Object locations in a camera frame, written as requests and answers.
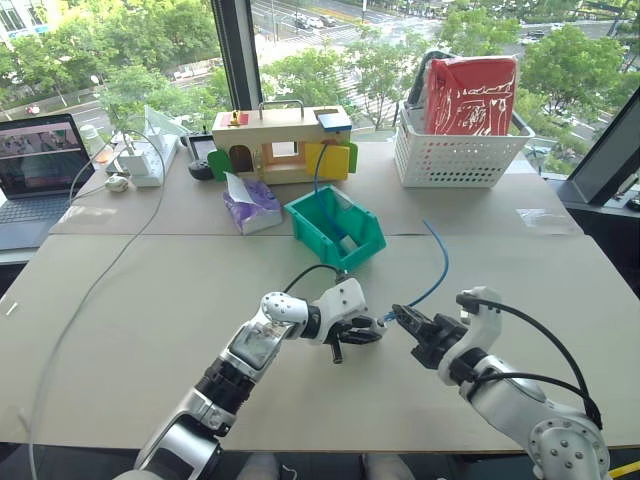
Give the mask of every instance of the white mouse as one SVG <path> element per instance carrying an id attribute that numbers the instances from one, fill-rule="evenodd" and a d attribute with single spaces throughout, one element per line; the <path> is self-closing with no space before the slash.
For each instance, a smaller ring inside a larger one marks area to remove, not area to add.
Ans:
<path id="1" fill-rule="evenodd" d="M 120 175 L 111 175 L 104 182 L 104 188 L 111 192 L 124 192 L 129 188 L 129 181 Z"/>

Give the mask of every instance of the teal storage box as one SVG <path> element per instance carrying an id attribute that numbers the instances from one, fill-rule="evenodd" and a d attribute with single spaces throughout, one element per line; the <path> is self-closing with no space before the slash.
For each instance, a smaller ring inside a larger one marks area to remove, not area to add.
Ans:
<path id="1" fill-rule="evenodd" d="M 323 263 L 345 270 L 353 270 L 387 244 L 377 217 L 353 203 L 349 197 L 333 186 L 318 190 L 327 214 L 357 245 L 346 252 L 340 238 L 311 192 L 285 205 L 293 220 L 294 236 L 313 250 Z"/>

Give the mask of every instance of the laptop keyboard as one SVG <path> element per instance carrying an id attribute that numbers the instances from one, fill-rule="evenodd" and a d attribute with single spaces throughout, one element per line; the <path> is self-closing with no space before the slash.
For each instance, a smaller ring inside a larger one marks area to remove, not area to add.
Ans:
<path id="1" fill-rule="evenodd" d="M 66 196 L 25 198 L 17 201 L 7 200 L 0 207 L 0 223 L 27 222 L 61 217 L 67 210 L 68 200 Z"/>

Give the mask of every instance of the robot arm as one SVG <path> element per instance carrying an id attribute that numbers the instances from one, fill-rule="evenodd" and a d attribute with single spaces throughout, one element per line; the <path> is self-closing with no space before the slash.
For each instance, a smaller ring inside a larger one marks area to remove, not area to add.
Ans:
<path id="1" fill-rule="evenodd" d="M 217 437 L 229 432 L 282 341 L 306 338 L 312 344 L 327 343 L 334 363 L 341 363 L 340 342 L 370 343 L 386 331 L 382 321 L 364 316 L 366 311 L 362 288 L 353 278 L 310 304 L 282 292 L 266 294 L 256 315 L 240 327 L 142 448 L 135 468 L 161 479 L 208 478 L 222 451 Z"/>
<path id="2" fill-rule="evenodd" d="M 579 410 L 546 398 L 531 380 L 510 378 L 478 382 L 482 375 L 515 372 L 488 353 L 500 334 L 500 313 L 486 306 L 465 310 L 465 296 L 499 302 L 485 287 L 464 292 L 462 322 L 437 314 L 433 320 L 400 305 L 393 310 L 398 324 L 418 346 L 412 355 L 437 370 L 491 426 L 518 443 L 534 462 L 534 475 L 546 480 L 608 479 L 609 453 L 602 434 Z"/>

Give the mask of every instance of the blue cable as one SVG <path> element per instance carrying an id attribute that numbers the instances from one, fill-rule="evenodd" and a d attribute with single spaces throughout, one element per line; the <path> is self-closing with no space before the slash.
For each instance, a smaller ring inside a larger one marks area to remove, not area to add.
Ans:
<path id="1" fill-rule="evenodd" d="M 327 219 L 327 222 L 329 222 L 329 225 L 333 229 L 333 232 L 337 235 L 338 239 L 342 240 L 344 237 L 347 236 L 346 232 L 342 228 L 340 228 L 340 225 L 338 225 L 333 218 L 331 218 L 331 216 L 329 215 L 329 212 L 327 212 L 327 209 L 324 206 L 324 203 L 322 202 L 322 197 L 320 197 L 320 194 L 318 193 L 318 171 L 320 170 L 320 162 L 322 162 L 322 157 L 324 156 L 324 152 L 328 146 L 329 146 L 328 143 L 324 144 L 324 147 L 322 147 L 322 151 L 320 152 L 320 156 L 318 157 L 318 162 L 316 163 L 316 170 L 315 170 L 315 173 L 313 174 L 313 191 L 315 192 L 316 200 L 318 201 L 318 207 L 320 207 L 320 211 L 322 212 L 324 217 Z"/>
<path id="2" fill-rule="evenodd" d="M 436 241 L 438 242 L 438 245 L 440 246 L 440 250 L 442 250 L 442 256 L 444 257 L 444 268 L 442 270 L 442 274 L 440 275 L 440 278 L 438 278 L 436 283 L 434 283 L 429 290 L 424 292 L 421 296 L 416 298 L 413 302 L 409 303 L 410 307 L 416 306 L 422 300 L 424 300 L 429 295 L 431 295 L 436 290 L 436 288 L 438 288 L 440 284 L 444 281 L 444 278 L 447 276 L 447 273 L 449 273 L 449 252 L 447 251 L 447 246 L 444 244 L 444 242 L 442 241 L 442 238 L 440 238 L 440 235 L 438 235 L 438 232 L 435 231 L 435 229 L 431 226 L 429 222 L 427 222 L 426 220 L 422 220 L 422 222 L 433 234 Z M 395 318 L 395 315 L 393 314 L 393 312 L 389 312 L 384 316 L 384 321 L 389 322 L 394 318 Z"/>

